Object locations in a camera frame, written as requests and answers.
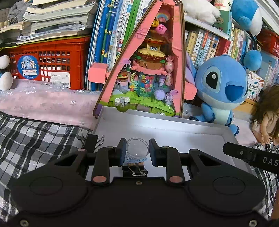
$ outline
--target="purple ball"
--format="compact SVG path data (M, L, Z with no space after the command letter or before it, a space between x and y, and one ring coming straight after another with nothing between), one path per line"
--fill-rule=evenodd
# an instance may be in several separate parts
M155 99L157 100L164 100L165 99L165 92L163 90L157 90L154 92Z

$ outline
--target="red book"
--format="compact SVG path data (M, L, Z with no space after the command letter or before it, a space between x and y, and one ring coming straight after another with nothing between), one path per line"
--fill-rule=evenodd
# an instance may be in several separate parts
M230 41L224 38L220 38L215 56L227 55L230 48Z

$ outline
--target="white plush toy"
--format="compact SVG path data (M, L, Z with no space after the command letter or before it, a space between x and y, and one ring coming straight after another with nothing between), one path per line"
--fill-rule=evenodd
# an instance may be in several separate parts
M220 11L208 0L182 0L184 11L188 16L213 25L220 17Z
M0 69L5 69L10 64L10 58L7 55L0 57ZM0 70L0 91L6 91L11 88L13 84L13 76L9 72Z

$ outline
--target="plush toy nose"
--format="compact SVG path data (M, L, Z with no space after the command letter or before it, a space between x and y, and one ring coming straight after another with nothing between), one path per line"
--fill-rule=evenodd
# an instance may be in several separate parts
M238 100L243 93L243 87L235 85L227 85L225 88L225 94L229 101L234 102Z

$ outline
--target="barcode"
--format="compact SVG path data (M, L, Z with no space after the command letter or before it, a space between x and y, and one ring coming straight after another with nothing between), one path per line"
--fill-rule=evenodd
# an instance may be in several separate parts
M67 86L70 85L70 84L68 84L68 83L61 83L61 82L53 82L53 83L55 83L55 84L60 84L60 85L67 85Z

